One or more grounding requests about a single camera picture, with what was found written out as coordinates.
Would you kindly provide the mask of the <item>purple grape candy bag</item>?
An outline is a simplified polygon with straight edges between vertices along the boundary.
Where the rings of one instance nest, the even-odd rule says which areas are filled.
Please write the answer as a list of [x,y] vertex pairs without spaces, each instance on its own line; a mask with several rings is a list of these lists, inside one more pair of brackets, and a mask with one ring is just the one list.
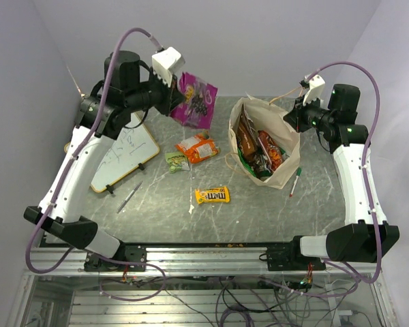
[[193,74],[183,72],[179,90],[185,96],[185,101],[179,104],[170,116],[182,126],[209,129],[218,88]]

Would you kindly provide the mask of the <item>beige paper bag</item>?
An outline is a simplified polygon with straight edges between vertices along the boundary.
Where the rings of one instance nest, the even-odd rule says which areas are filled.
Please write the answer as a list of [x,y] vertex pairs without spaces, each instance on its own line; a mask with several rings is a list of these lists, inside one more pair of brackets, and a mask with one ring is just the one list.
[[[283,148],[287,154],[287,159],[277,168],[277,171],[265,180],[253,176],[241,163],[239,157],[236,128],[239,125],[242,109],[252,119],[253,124],[259,130],[267,132],[276,141],[277,145]],[[228,144],[229,152],[226,157],[234,159],[235,165],[227,166],[236,174],[249,178],[255,185],[260,187],[272,187],[283,189],[292,175],[297,171],[300,164],[300,135],[284,121],[287,111],[271,102],[258,99],[252,96],[240,98],[233,106],[228,121]]]

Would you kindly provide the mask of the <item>orange snack packet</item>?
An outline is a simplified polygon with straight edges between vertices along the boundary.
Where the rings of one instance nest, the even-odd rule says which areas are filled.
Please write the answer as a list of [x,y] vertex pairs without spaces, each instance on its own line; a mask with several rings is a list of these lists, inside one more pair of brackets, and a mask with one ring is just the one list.
[[180,141],[175,147],[187,157],[191,164],[198,164],[220,152],[207,130]]

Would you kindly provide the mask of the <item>brown snack bag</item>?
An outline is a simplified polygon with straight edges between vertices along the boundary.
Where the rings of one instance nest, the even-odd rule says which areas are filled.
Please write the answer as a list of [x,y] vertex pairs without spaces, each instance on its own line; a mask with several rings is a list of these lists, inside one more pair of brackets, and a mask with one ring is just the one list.
[[255,156],[262,151],[262,148],[258,142],[258,132],[256,131],[255,125],[250,119],[245,106],[241,107],[236,137],[238,149],[241,149],[247,162],[252,162],[255,159]]

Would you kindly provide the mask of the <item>dark green chips bag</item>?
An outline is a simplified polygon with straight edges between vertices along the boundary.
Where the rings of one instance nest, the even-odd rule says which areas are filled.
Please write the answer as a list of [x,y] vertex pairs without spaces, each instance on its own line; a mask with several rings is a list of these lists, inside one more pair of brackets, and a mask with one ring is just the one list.
[[252,162],[247,162],[241,152],[241,149],[238,149],[237,152],[243,167],[255,178],[268,178],[273,174],[273,171],[270,168],[269,160],[267,159],[266,155],[262,153],[262,151],[255,156],[255,159]]

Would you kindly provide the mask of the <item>red Doritos bag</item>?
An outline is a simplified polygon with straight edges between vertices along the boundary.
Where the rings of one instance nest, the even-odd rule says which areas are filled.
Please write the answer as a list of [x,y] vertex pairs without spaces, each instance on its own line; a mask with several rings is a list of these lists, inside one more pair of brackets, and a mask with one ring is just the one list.
[[258,142],[267,159],[267,167],[275,172],[285,161],[284,153],[272,137],[264,130],[258,132]]

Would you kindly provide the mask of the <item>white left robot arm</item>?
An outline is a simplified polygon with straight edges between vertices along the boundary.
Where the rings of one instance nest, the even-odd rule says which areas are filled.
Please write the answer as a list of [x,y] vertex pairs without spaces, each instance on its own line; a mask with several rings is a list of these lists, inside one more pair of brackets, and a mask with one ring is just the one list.
[[135,52],[114,51],[105,60],[104,79],[80,104],[70,147],[53,184],[23,217],[73,248],[101,255],[107,269],[119,270],[125,264],[123,243],[81,215],[82,197],[133,113],[155,108],[168,116],[185,99],[176,77],[184,63],[173,47],[158,50],[150,65]]

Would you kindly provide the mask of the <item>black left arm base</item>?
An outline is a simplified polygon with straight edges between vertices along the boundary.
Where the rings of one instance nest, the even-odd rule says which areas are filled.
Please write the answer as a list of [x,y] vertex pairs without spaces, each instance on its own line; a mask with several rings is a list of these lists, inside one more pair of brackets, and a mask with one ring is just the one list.
[[110,273],[119,271],[144,272],[147,250],[141,245],[121,245],[114,258],[88,254],[84,263],[85,272]]

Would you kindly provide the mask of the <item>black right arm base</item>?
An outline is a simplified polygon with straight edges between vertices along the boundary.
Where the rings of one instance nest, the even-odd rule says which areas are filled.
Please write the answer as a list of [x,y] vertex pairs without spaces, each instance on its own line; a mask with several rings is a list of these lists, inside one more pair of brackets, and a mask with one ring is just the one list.
[[268,271],[302,271],[309,267],[321,271],[326,268],[319,257],[307,257],[301,253],[301,236],[288,242],[271,243],[259,255],[259,260],[267,263]]

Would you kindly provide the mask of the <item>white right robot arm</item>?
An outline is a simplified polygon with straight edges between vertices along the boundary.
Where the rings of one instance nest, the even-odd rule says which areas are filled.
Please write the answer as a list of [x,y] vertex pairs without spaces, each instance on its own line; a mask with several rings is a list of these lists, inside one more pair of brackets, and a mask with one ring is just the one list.
[[368,129],[356,123],[358,87],[335,84],[329,104],[322,107],[324,81],[302,82],[306,94],[296,98],[284,116],[295,131],[315,129],[333,157],[345,203],[345,225],[326,236],[302,236],[300,246],[287,252],[287,262],[302,269],[313,258],[335,262],[374,263],[399,240],[399,228],[390,225],[379,203],[365,147]]

